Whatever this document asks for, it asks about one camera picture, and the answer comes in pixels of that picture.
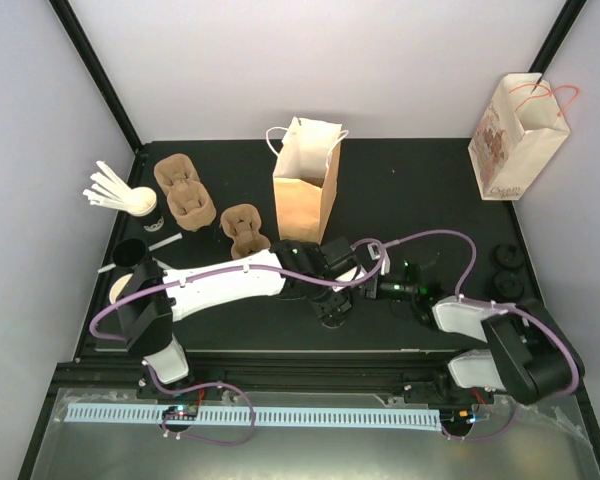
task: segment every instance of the gray wall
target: gray wall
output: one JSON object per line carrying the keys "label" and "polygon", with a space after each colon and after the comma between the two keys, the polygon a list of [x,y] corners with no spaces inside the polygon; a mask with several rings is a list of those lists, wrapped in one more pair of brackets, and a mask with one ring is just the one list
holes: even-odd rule
{"label": "gray wall", "polygon": [[600,1],[587,2],[547,78],[582,93],[567,111],[571,137],[517,210],[547,303],[586,363],[600,422]]}
{"label": "gray wall", "polygon": [[72,0],[140,138],[467,137],[564,0]]}
{"label": "gray wall", "polygon": [[0,480],[71,358],[113,215],[81,196],[132,153],[49,3],[0,0]]}

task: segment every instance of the white paper bag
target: white paper bag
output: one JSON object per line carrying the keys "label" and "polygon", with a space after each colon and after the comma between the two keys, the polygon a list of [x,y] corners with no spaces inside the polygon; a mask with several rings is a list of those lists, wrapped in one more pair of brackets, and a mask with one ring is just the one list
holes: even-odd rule
{"label": "white paper bag", "polygon": [[518,200],[569,136],[549,82],[539,79],[506,75],[469,143],[483,200]]}
{"label": "white paper bag", "polygon": [[[280,239],[320,243],[336,198],[342,125],[294,117],[289,128],[267,130],[278,157],[273,192]],[[286,131],[282,150],[269,142],[272,130]]]}

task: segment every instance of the white slotted strip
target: white slotted strip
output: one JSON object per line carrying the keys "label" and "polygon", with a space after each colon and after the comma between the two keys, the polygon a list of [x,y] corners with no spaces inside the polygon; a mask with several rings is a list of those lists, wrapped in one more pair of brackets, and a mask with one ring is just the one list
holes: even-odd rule
{"label": "white slotted strip", "polygon": [[[158,424],[168,405],[71,404],[65,422]],[[438,410],[371,408],[256,407],[259,427],[387,428],[440,431]],[[203,406],[195,421],[170,420],[174,425],[236,425],[250,423],[247,407]]]}

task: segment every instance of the black tabletop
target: black tabletop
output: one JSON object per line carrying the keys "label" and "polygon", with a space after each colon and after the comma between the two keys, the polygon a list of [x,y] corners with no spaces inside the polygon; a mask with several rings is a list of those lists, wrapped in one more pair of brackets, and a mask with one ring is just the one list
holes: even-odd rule
{"label": "black tabletop", "polygon": [[[338,195],[323,243],[340,236],[350,242],[365,237],[388,241],[434,228],[462,231],[478,246],[478,260],[463,291],[487,299],[487,284],[497,272],[490,260],[492,249],[500,243],[520,244],[521,238],[508,205],[480,199],[467,145],[465,139],[345,140]],[[153,166],[171,154],[184,153],[218,214],[209,227],[183,231],[182,240],[155,252],[157,259],[174,268],[231,260],[232,241],[220,228],[219,217],[240,203],[255,205],[263,221],[261,233],[272,242],[278,239],[271,181],[275,158],[264,141],[153,142],[147,152],[140,184],[158,192],[165,225],[147,233],[130,219],[123,238],[139,237],[151,244],[181,231],[157,186]],[[452,291],[470,249],[459,238],[435,236],[396,247],[390,254],[393,261],[433,259],[443,286]],[[109,273],[108,285],[121,275]],[[532,294],[529,272],[523,270],[520,278]],[[102,330],[115,332],[115,318],[105,319]],[[323,327],[305,301],[250,298],[196,313],[177,322],[174,333],[188,351],[455,351],[484,346],[419,325],[408,305],[360,298],[335,330]],[[114,342],[97,344],[98,351],[118,348]]]}

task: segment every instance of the red bag handle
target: red bag handle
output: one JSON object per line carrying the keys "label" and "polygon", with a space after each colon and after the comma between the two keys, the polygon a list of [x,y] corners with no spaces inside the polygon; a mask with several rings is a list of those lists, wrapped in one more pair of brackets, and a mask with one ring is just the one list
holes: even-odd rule
{"label": "red bag handle", "polygon": [[560,90],[561,88],[572,88],[575,93],[573,94],[573,97],[571,97],[571,99],[566,103],[566,105],[564,107],[562,107],[560,109],[560,111],[558,112],[558,116],[562,117],[562,115],[564,115],[564,111],[567,109],[567,107],[569,105],[571,105],[571,103],[576,99],[576,97],[578,95],[580,95],[580,89],[578,87],[576,87],[575,85],[561,85],[557,88],[554,88],[553,90],[550,90],[549,87],[547,87],[546,85],[542,85],[540,83],[525,83],[523,85],[518,85],[516,88],[512,88],[511,90],[509,90],[509,93],[513,93],[516,90],[520,90],[521,88],[524,87],[540,87],[540,88],[544,88],[547,93],[543,93],[542,95],[532,95],[529,98],[525,99],[524,102],[522,102],[520,105],[518,105],[515,109],[515,112],[518,112],[518,109],[524,105],[525,103],[527,103],[529,100],[531,100],[532,98],[542,98],[542,97],[546,97],[549,96],[551,97],[555,92],[557,92],[558,90]]}

